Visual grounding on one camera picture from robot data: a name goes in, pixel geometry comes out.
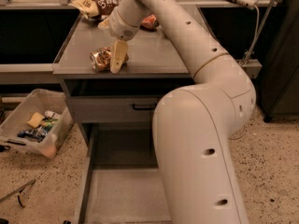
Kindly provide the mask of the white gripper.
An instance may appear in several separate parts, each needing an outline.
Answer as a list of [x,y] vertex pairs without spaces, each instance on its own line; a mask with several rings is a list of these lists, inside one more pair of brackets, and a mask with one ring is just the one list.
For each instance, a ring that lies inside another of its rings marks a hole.
[[108,30],[116,40],[111,46],[110,71],[113,74],[121,70],[126,60],[128,40],[135,37],[140,25],[140,16],[132,7],[118,6],[113,9],[109,17],[104,18],[97,25],[98,29]]

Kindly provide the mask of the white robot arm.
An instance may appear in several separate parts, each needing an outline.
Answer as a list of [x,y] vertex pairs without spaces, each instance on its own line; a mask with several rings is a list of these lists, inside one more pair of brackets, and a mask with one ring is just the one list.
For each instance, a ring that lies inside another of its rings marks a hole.
[[254,86],[242,67],[175,0],[121,0],[109,16],[110,70],[154,14],[194,81],[157,104],[152,132],[173,224],[249,224],[228,139],[250,118]]

